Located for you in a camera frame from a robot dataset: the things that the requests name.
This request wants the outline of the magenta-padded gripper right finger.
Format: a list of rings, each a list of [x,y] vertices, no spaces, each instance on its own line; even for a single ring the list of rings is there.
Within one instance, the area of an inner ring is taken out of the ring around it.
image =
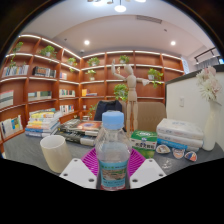
[[[140,188],[157,181],[166,174],[153,159],[146,159],[135,149],[132,150],[128,162],[128,177],[131,189]]]

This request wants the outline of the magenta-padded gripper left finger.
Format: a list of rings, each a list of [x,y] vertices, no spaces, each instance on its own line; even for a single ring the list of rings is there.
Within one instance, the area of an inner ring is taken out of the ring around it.
[[[91,149],[81,159],[74,158],[62,171],[60,177],[78,186],[95,189],[99,171],[95,149]]]

